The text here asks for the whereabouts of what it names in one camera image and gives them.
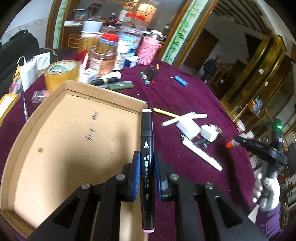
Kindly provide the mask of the gloved right hand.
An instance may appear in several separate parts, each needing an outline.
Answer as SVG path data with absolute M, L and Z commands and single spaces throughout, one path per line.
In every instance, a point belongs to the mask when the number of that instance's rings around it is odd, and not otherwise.
M 252 190 L 252 202 L 261 210 L 272 211 L 280 203 L 280 185 L 277 178 L 263 177 L 259 172 Z

